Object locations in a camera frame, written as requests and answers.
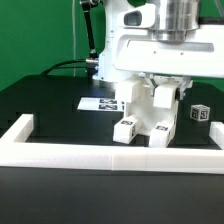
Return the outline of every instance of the white plastic part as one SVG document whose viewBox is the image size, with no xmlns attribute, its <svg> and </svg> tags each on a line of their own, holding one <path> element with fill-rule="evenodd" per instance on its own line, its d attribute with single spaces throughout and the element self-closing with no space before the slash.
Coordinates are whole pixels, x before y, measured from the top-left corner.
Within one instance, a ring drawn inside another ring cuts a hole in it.
<svg viewBox="0 0 224 224">
<path fill-rule="evenodd" d="M 137 135 L 141 125 L 141 120 L 134 116 L 121 119 L 114 126 L 113 141 L 129 144 Z"/>
<path fill-rule="evenodd" d="M 224 150 L 224 124 L 222 122 L 211 122 L 209 136 Z"/>
<path fill-rule="evenodd" d="M 166 148 L 175 134 L 175 122 L 172 120 L 164 120 L 158 122 L 156 127 L 152 129 L 149 139 L 149 147 Z"/>
<path fill-rule="evenodd" d="M 139 26 L 130 26 L 124 24 L 125 15 L 138 12 L 141 14 L 141 24 Z M 129 27 L 129 28 L 150 28 L 155 23 L 155 14 L 156 14 L 156 6 L 154 4 L 145 4 L 144 6 L 137 7 L 135 9 L 131 9 L 126 12 L 122 12 L 118 15 L 118 23 L 121 27 Z"/>
<path fill-rule="evenodd" d="M 158 122 L 165 119 L 175 121 L 177 117 L 178 101 L 174 101 L 169 109 L 154 107 L 154 97 L 151 92 L 152 88 L 147 83 L 147 79 L 135 76 L 118 83 L 115 94 L 117 100 L 125 102 L 124 117 L 132 115 L 138 117 L 142 125 L 137 134 L 145 136 L 150 136 L 151 130 Z"/>
<path fill-rule="evenodd" d="M 25 142 L 33 131 L 33 115 L 23 114 L 2 136 L 1 142 Z"/>
<path fill-rule="evenodd" d="M 175 103 L 177 84 L 162 84 L 155 89 L 154 107 L 171 109 Z"/>
<path fill-rule="evenodd" d="M 142 81 L 133 77 L 117 83 L 115 99 L 126 103 L 134 102 L 141 95 Z"/>
<path fill-rule="evenodd" d="M 103 0 L 103 5 L 106 13 L 105 48 L 99 55 L 99 70 L 95 79 L 101 80 L 102 82 L 117 83 L 133 74 L 130 71 L 118 71 L 112 64 L 114 35 L 121 29 L 117 21 L 117 16 L 121 12 L 132 9 L 133 6 L 126 0 Z"/>
<path fill-rule="evenodd" d="M 224 174 L 224 151 L 0 142 L 0 166 Z"/>
<path fill-rule="evenodd" d="M 155 41 L 149 29 L 123 29 L 114 39 L 115 68 L 157 74 L 224 78 L 224 26 L 201 25 L 186 40 Z"/>
</svg>

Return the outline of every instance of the small cube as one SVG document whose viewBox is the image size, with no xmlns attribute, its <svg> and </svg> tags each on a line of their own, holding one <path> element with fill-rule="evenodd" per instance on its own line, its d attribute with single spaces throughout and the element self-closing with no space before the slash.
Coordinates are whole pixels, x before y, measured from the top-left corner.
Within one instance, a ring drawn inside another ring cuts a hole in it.
<svg viewBox="0 0 224 224">
<path fill-rule="evenodd" d="M 210 108 L 204 105 L 192 105 L 190 118 L 197 121 L 208 121 L 210 115 Z"/>
</svg>

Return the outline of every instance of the black tabletop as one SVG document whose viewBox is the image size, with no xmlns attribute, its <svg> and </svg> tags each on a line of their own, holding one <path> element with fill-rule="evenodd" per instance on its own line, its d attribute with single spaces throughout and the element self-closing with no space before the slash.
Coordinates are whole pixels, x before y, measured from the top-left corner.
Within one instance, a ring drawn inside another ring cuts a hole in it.
<svg viewBox="0 0 224 224">
<path fill-rule="evenodd" d="M 180 102 L 169 147 L 219 149 L 208 137 L 224 120 L 224 94 L 195 83 Z M 0 93 L 0 136 L 23 113 L 35 117 L 29 142 L 122 145 L 112 141 L 118 112 L 77 111 L 81 97 L 114 97 L 85 78 L 27 76 Z M 190 106 L 211 108 L 210 120 L 189 118 Z M 131 145 L 148 144 L 137 136 Z M 222 175 L 0 168 L 0 223 L 223 223 Z"/>
</svg>

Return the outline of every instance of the black surface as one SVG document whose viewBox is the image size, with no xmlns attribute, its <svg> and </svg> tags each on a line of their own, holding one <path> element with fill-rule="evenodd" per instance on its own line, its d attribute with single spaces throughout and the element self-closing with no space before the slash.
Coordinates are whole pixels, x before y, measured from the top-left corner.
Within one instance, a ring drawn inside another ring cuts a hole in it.
<svg viewBox="0 0 224 224">
<path fill-rule="evenodd" d="M 22 113 L 35 114 L 30 142 L 117 144 L 120 113 L 78 112 L 80 97 L 113 97 L 84 78 L 28 76 L 0 93 L 3 134 Z M 223 121 L 223 93 L 201 83 L 180 103 L 172 146 L 214 147 L 209 122 L 189 119 L 191 104 L 211 107 Z M 132 145 L 148 140 L 138 136 Z M 224 176 L 0 168 L 0 224 L 222 224 Z"/>
</svg>

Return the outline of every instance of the black cable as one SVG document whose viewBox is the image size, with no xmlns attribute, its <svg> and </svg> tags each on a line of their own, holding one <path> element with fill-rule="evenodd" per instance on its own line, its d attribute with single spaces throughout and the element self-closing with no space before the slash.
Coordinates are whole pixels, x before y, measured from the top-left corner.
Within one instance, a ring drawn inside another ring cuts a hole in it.
<svg viewBox="0 0 224 224">
<path fill-rule="evenodd" d="M 83 62 L 86 62 L 86 60 L 85 59 L 79 59 L 79 60 L 70 60 L 70 61 L 60 62 L 60 63 L 57 63 L 57 64 L 53 65 L 52 67 L 48 68 L 47 70 L 41 72 L 40 75 L 41 76 L 45 76 L 49 72 L 51 72 L 52 70 L 57 69 L 57 68 L 59 68 L 60 66 L 63 66 L 63 65 L 75 64 L 75 63 L 83 63 Z"/>
<path fill-rule="evenodd" d="M 42 74 L 44 76 L 48 75 L 51 71 L 56 70 L 56 69 L 71 69 L 71 68 L 86 68 L 86 66 L 67 66 L 67 67 L 55 67 L 55 68 L 50 68 L 47 71 L 47 73 Z"/>
</svg>

